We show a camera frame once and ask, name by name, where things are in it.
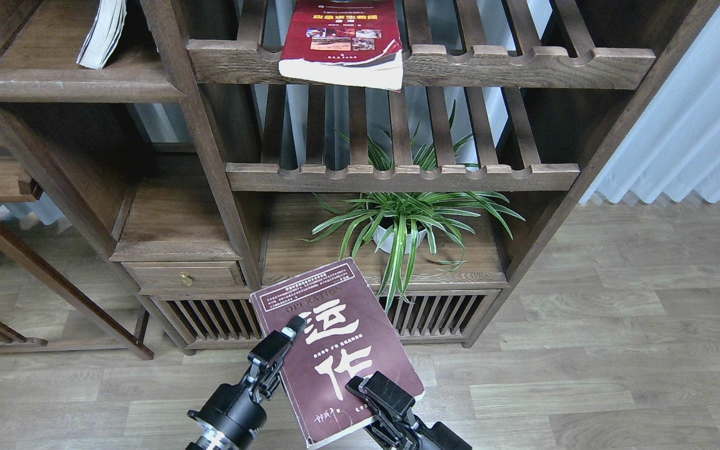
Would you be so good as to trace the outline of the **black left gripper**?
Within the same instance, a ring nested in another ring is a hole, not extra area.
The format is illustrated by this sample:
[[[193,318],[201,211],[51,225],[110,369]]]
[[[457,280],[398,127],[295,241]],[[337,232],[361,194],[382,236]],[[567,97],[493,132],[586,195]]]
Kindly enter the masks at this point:
[[[285,329],[273,331],[249,352],[251,365],[238,384],[219,385],[202,410],[189,410],[203,432],[187,449],[248,449],[268,419],[261,402],[273,396],[285,355],[305,327],[305,319],[291,317]]]

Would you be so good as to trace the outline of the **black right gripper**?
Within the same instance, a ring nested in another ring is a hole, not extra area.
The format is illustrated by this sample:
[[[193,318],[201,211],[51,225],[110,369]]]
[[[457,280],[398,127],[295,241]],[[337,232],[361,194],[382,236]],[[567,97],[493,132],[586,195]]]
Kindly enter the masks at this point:
[[[443,422],[427,427],[413,413],[414,397],[380,371],[352,377],[345,388],[371,408],[374,421],[365,430],[383,449],[472,448]]]

